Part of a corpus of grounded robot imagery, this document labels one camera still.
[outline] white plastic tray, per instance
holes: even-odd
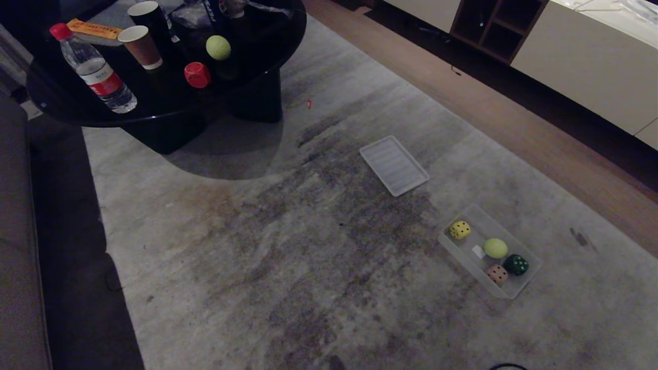
[[[455,240],[449,232],[450,226],[460,220],[466,221],[472,232],[462,240]],[[486,274],[487,269],[494,263],[503,264],[505,259],[494,259],[489,256],[480,258],[474,251],[476,246],[484,247],[484,242],[490,238],[503,240],[509,248],[507,257],[512,254],[521,255],[526,259],[530,268],[521,276],[509,275],[502,285],[494,283]],[[477,205],[470,205],[448,225],[439,235],[439,243],[453,255],[454,258],[466,267],[466,269],[487,289],[491,294],[499,298],[513,300],[519,292],[528,284],[535,274],[542,268],[544,262],[532,253],[523,243],[519,242],[512,234],[507,232],[493,218],[487,215]]]
[[[362,147],[359,152],[394,197],[430,179],[430,175],[395,136],[388,136]]]

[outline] gray sofa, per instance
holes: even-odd
[[[52,369],[30,186],[27,116],[0,97],[0,369]]]

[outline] yellow dice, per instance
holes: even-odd
[[[470,235],[470,225],[466,221],[457,221],[450,226],[450,235],[457,240],[461,240]]]

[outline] red cap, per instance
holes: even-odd
[[[50,34],[58,40],[65,40],[73,36],[73,32],[71,32],[65,23],[58,23],[50,27]]]
[[[210,71],[203,63],[192,62],[185,66],[185,79],[192,87],[203,89],[210,84]]]

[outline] wooden floor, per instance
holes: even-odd
[[[331,0],[307,12],[542,171],[658,257],[658,194],[550,122],[364,15]]]

